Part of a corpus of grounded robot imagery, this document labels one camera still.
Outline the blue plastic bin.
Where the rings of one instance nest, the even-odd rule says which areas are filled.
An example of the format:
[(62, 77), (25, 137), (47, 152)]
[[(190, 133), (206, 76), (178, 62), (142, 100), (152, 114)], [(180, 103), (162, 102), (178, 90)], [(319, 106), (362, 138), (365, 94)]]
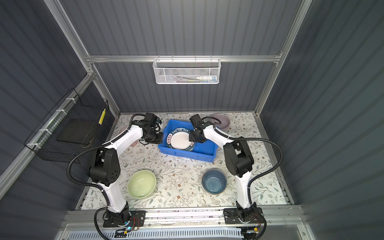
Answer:
[(167, 143), (168, 135), (175, 129), (184, 128), (192, 130), (193, 125), (188, 122), (182, 122), (178, 120), (169, 120), (165, 129), (163, 130), (163, 142), (158, 145), (161, 153), (176, 157), (183, 157), (187, 159), (199, 160), (203, 162), (212, 163), (216, 157), (218, 146), (212, 141), (206, 141), (205, 143), (194, 143), (194, 148), (191, 151), (177, 150), (171, 148)]

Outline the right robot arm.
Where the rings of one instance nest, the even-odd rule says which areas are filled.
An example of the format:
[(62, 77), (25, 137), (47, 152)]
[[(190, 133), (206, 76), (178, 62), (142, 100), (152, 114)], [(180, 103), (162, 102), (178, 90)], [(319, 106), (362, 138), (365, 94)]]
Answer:
[(250, 187), (254, 158), (245, 138), (234, 138), (221, 131), (215, 123), (205, 122), (200, 115), (190, 117), (193, 130), (189, 141), (205, 143), (212, 141), (224, 151), (225, 164), (228, 171), (235, 177), (237, 188), (237, 215), (241, 222), (249, 222), (254, 213), (254, 204), (250, 197)]

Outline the pink ceramic bowl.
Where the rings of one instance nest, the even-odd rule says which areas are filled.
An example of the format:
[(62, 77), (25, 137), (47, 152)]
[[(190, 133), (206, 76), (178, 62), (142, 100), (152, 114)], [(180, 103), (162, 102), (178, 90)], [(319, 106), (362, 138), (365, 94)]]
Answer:
[(227, 132), (230, 128), (230, 119), (224, 114), (214, 114), (212, 115), (214, 119), (212, 119), (213, 122), (216, 122), (216, 127), (219, 128), (223, 132)]

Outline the green ceramic bowl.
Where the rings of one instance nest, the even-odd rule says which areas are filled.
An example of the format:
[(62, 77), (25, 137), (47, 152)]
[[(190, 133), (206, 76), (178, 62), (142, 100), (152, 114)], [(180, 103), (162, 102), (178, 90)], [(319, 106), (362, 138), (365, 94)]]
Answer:
[(129, 179), (127, 192), (134, 199), (144, 199), (155, 191), (156, 186), (155, 174), (149, 170), (140, 170)]

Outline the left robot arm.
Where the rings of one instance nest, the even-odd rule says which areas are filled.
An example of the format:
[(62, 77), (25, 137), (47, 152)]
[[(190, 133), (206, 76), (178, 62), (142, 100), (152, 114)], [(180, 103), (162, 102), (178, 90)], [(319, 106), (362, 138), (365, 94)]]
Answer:
[(93, 184), (101, 187), (107, 202), (107, 217), (116, 225), (124, 226), (131, 220), (129, 205), (118, 183), (121, 173), (119, 156), (136, 141), (161, 144), (163, 142), (161, 124), (162, 121), (155, 114), (135, 114), (123, 132), (96, 151), (95, 163), (89, 168), (88, 175)]

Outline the dark blue ceramic bowl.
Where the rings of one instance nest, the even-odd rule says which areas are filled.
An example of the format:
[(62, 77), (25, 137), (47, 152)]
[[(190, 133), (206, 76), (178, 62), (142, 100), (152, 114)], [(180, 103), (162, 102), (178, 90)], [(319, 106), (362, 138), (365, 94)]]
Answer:
[(227, 188), (227, 177), (219, 169), (209, 169), (202, 177), (202, 185), (206, 192), (218, 195)]

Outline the white plate dark green rim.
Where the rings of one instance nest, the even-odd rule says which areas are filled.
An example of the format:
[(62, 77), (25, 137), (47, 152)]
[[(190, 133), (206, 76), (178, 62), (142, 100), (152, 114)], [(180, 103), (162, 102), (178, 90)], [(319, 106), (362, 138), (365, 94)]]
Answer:
[(186, 128), (177, 128), (167, 135), (167, 147), (182, 151), (192, 151), (195, 148), (195, 142), (189, 140), (191, 130)]

